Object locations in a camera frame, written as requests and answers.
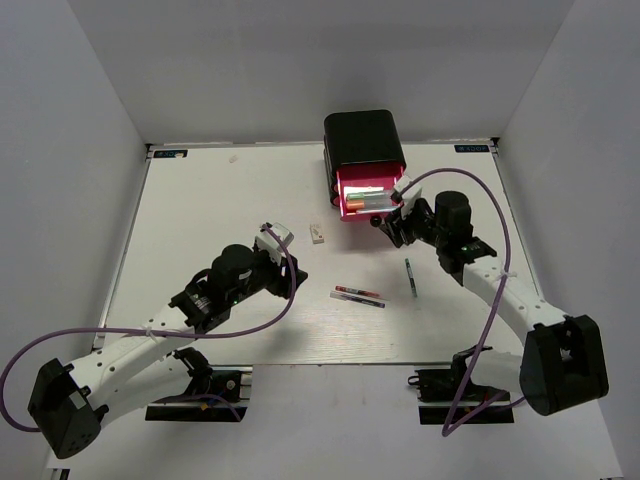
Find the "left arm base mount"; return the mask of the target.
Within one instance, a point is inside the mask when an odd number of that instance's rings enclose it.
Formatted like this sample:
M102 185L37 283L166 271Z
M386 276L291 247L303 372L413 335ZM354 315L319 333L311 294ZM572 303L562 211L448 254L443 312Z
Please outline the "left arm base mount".
M236 423L247 413L252 367L208 367L163 386L147 422Z

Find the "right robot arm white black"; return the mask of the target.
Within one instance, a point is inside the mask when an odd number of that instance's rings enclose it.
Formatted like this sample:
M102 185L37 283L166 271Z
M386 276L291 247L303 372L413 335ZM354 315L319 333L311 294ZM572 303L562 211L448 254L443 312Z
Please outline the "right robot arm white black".
M436 251L440 267L483 300L522 344L519 355L497 351L485 340L453 357L451 384L461 397L486 387L521 395L548 416L600 399L609 381L597 323L571 316L508 272L497 252L473 233L468 198L441 192L433 205L418 194L393 194L400 205L381 230L395 246L422 241Z

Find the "orange highlighter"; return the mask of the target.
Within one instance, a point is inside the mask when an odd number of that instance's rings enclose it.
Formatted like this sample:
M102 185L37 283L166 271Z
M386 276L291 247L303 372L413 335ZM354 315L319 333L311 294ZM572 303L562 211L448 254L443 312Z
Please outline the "orange highlighter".
M353 201L346 202L346 208L348 211L359 211L359 210L369 210L369 209L377 209L375 207L375 200L367 200L367 201Z

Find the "blue highlighter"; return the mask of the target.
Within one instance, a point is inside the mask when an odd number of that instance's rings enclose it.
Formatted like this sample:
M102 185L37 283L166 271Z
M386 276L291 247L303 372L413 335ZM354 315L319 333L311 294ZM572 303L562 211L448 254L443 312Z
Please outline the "blue highlighter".
M375 207L377 209L393 209L397 208L398 204L393 200L391 195L383 195L375 200Z

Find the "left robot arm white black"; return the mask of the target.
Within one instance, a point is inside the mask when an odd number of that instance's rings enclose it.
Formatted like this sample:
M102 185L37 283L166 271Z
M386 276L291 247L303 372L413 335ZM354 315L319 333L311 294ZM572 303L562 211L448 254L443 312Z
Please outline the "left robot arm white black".
M28 412L59 459L88 447L115 419L157 401L230 407L237 393L191 347L226 322L234 306L267 291L291 299L308 274L296 258L233 244L143 326L68 364L42 366Z

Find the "green highlighter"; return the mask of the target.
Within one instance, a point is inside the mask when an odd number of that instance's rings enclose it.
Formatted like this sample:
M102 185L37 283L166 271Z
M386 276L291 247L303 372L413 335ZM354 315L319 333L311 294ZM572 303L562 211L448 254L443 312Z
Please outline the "green highlighter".
M351 192L346 195L346 200L348 202L376 200L383 195L390 195L390 193L388 190Z

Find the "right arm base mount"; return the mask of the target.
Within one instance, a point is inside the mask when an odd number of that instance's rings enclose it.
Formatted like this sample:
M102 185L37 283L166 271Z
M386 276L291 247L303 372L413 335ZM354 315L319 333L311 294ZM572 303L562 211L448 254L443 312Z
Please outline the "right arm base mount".
M428 368L416 370L407 379L409 387L416 390L418 413L421 425L442 426L454 400L457 386L449 368ZM456 407L452 422L458 422L483 402L490 400L499 391L493 387L475 385L469 382ZM471 425L513 424L513 409L509 393L473 418L466 421Z

